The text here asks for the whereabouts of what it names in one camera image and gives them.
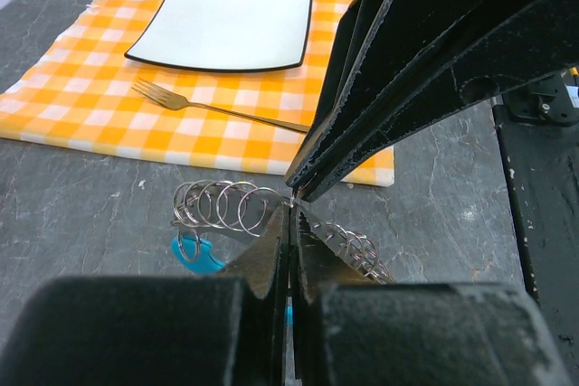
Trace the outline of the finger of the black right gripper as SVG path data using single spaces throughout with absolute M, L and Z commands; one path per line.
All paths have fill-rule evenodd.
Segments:
M 354 0 L 339 22 L 314 122 L 285 176 L 286 184 L 298 190 L 303 173 L 298 156 L 308 136 L 329 118 L 356 60 L 362 58 L 364 44 L 384 43 L 378 67 L 390 74 L 407 69 L 428 48 L 453 28 L 466 23 L 485 9 L 495 8 L 509 17 L 532 0 Z
M 481 101 L 578 62 L 578 0 L 532 0 L 502 18 L 485 9 L 396 74 L 385 45 L 364 44 L 329 118 L 298 156 L 298 197 L 313 202 L 372 155 Z

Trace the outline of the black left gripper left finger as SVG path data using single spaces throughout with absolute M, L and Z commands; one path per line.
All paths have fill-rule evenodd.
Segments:
M 4 385 L 281 385 L 290 209 L 207 278 L 56 278 L 24 306 Z

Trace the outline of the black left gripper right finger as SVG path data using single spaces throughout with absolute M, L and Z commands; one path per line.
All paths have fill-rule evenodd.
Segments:
M 500 283 L 380 285 L 291 213 L 296 374 L 306 385 L 568 385 L 536 302 Z

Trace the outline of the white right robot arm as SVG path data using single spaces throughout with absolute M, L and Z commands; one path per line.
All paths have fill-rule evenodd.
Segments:
M 312 202 L 371 156 L 482 101 L 569 126 L 562 75 L 578 64 L 578 0 L 353 0 L 313 123 L 289 166 Z

